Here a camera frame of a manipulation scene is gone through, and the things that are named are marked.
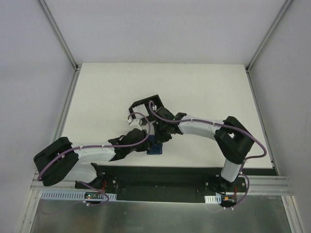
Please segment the blue leather card holder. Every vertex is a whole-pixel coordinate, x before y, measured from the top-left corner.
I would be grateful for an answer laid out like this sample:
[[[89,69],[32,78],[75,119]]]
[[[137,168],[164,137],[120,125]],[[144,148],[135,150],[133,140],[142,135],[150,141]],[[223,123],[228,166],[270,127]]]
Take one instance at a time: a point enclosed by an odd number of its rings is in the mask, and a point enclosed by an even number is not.
[[[150,145],[147,150],[148,155],[161,155],[163,153],[163,143],[156,141],[155,135],[149,135],[148,142]]]

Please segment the black plastic card tray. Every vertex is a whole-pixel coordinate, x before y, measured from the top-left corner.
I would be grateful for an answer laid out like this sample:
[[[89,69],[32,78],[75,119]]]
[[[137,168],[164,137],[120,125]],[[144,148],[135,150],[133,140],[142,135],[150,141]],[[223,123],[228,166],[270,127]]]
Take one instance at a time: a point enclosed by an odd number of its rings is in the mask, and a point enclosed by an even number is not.
[[[149,102],[152,101],[154,105],[156,106],[156,109],[153,110],[154,112],[160,108],[163,107],[163,103],[159,97],[159,95],[153,95],[141,100],[135,101],[130,107],[129,107],[129,113],[139,112],[141,113],[143,109],[145,109],[145,113],[143,113],[144,116],[149,120],[149,122],[155,121],[155,117],[150,111],[149,108]]]

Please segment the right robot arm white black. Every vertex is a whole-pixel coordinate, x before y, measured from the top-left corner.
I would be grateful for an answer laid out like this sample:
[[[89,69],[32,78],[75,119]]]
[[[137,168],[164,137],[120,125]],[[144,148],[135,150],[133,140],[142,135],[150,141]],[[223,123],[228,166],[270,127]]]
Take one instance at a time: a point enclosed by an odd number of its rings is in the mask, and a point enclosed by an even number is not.
[[[186,113],[173,115],[164,107],[157,109],[153,116],[155,137],[160,143],[170,140],[172,134],[191,134],[216,141],[225,157],[218,179],[219,187],[228,192],[236,186],[236,178],[255,140],[235,117],[228,116],[225,120],[212,122],[193,118]]]

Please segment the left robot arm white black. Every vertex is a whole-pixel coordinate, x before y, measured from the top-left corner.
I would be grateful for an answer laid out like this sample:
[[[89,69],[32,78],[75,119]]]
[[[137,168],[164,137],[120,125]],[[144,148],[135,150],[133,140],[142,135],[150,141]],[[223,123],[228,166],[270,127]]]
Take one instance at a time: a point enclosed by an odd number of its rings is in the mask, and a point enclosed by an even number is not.
[[[63,180],[82,181],[97,189],[103,183],[98,166],[122,160],[133,152],[148,151],[152,147],[148,137],[153,132],[134,128],[98,145],[72,143],[67,137],[60,137],[34,157],[39,172],[37,180],[44,186]]]

